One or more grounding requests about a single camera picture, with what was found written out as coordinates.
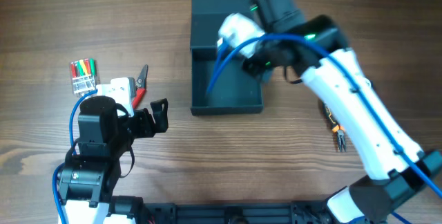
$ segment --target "red handle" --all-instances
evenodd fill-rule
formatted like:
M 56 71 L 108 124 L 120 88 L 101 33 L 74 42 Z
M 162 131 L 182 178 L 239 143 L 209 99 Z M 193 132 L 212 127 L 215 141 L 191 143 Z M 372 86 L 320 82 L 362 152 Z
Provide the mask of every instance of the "red handle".
M 146 89 L 145 88 L 137 89 L 137 96 L 135 96 L 135 99 L 133 99 L 133 101 L 132 101 L 132 108 L 134 110 L 137 108 L 138 104 L 143 99 L 143 96 L 144 96 L 145 93 L 146 93 Z

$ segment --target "tabletop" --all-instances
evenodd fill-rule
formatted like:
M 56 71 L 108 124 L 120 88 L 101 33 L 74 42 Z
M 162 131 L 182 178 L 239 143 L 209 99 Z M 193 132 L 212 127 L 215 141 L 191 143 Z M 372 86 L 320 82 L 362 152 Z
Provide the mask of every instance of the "tabletop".
M 425 150 L 442 149 L 442 0 L 296 0 L 331 16 L 397 122 Z M 349 142 L 337 152 L 318 98 L 276 69 L 255 115 L 193 117 L 191 0 L 0 0 L 0 222 L 55 223 L 50 180 L 69 148 L 70 61 L 92 57 L 100 80 L 137 77 L 141 106 L 166 97 L 169 129 L 136 140 L 135 167 L 114 195 L 147 203 L 319 200 L 365 175 Z M 78 128 L 74 124 L 74 136 Z M 130 156 L 122 158 L 128 171 Z M 435 179 L 442 186 L 442 176 Z M 397 211 L 442 219 L 425 189 Z

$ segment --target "open box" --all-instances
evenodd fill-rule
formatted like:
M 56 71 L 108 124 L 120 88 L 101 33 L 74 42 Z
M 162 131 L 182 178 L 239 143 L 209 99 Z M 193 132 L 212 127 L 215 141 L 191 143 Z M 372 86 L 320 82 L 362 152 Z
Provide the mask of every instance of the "open box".
M 231 13 L 252 18 L 250 0 L 192 0 L 192 115 L 260 113 L 264 108 L 258 81 L 233 59 L 206 95 L 216 60 L 218 30 Z

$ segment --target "orange and black pliers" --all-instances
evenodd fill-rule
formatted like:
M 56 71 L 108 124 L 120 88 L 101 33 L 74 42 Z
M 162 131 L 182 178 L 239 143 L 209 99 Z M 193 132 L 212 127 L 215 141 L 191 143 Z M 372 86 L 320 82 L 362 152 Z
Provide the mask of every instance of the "orange and black pliers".
M 336 133 L 338 148 L 340 152 L 347 151 L 347 145 L 345 144 L 345 129 L 341 126 L 338 121 L 332 115 L 332 112 L 328 108 L 328 106 L 323 102 L 323 110 L 324 115 L 327 118 L 328 122 L 331 125 L 331 130 Z
M 141 70 L 140 76 L 138 76 L 138 79 L 135 81 L 135 86 L 137 87 L 137 92 L 135 99 L 132 101 L 132 108 L 135 110 L 138 106 L 138 104 L 143 99 L 144 94 L 146 93 L 146 78 L 147 78 L 147 70 L 149 67 L 144 65 L 143 69 Z

